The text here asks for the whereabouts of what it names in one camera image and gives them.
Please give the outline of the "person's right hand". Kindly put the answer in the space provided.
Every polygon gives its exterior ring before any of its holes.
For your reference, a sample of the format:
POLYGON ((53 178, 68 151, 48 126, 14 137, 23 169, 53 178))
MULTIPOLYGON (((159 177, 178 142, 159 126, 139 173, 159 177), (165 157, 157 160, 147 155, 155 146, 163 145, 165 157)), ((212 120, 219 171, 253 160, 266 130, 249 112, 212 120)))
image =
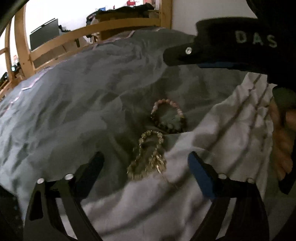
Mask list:
POLYGON ((283 180, 286 174, 292 171, 291 158, 295 140, 295 110, 285 114, 286 126, 280 122, 280 111, 274 99, 269 105, 269 115, 273 122, 273 167, 278 180, 283 180))

